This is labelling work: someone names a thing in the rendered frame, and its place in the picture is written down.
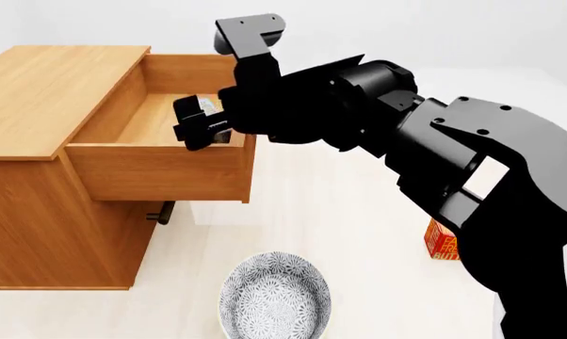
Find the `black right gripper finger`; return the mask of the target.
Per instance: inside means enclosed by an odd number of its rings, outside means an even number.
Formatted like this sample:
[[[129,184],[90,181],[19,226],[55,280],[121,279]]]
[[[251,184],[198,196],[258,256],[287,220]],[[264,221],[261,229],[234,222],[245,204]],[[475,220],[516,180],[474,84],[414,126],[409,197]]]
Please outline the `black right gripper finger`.
[[[172,104],[176,120],[183,123],[185,120],[196,116],[202,117],[204,111],[200,105],[197,95],[190,95],[186,98],[179,98]]]
[[[178,141],[185,143],[189,151],[196,152],[214,143],[228,143],[230,124],[227,121],[180,121],[173,130]]]

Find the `chocolate pudding box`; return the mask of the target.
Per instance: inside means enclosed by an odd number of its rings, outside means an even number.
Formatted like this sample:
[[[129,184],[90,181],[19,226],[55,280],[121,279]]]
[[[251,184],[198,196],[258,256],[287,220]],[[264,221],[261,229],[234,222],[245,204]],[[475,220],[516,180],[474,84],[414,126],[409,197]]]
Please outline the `chocolate pudding box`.
[[[197,96],[200,108],[208,118],[223,110],[216,94],[198,94]],[[225,126],[225,121],[209,121],[208,130],[212,133],[212,143],[228,144],[231,142],[233,130],[224,129]]]

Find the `wooden cabinet drawer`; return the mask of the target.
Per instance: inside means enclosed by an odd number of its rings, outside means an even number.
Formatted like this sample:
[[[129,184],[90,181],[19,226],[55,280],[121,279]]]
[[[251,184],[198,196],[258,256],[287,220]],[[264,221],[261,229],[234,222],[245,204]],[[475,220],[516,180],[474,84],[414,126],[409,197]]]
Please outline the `wooden cabinet drawer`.
[[[173,102],[233,86],[234,66],[230,56],[145,56],[65,147],[89,195],[248,202],[256,137],[234,132],[228,144],[189,152],[173,132]]]

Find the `wooden cabinet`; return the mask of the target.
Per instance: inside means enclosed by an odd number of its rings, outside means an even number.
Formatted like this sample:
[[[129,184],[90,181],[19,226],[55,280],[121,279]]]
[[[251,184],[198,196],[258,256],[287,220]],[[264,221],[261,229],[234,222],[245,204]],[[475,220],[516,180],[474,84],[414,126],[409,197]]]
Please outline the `wooden cabinet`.
[[[0,55],[0,290],[126,290],[154,226],[97,202],[66,146],[146,46],[22,45]]]

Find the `grey patterned bowl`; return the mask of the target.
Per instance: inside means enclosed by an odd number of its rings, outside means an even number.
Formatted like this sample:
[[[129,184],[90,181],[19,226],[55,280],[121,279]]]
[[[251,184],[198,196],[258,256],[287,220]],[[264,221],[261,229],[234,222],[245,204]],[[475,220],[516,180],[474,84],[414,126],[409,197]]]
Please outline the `grey patterned bowl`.
[[[332,299],[320,271],[293,253],[257,253],[237,265],[219,291],[227,339],[321,339]]]

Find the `red butter box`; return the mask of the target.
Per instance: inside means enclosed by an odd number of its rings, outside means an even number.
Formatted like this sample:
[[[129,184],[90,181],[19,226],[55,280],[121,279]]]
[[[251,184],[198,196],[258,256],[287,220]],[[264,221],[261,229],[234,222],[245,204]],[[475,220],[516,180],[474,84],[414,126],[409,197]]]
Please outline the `red butter box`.
[[[424,241],[431,259],[460,261],[457,238],[440,222],[431,219],[424,235]]]

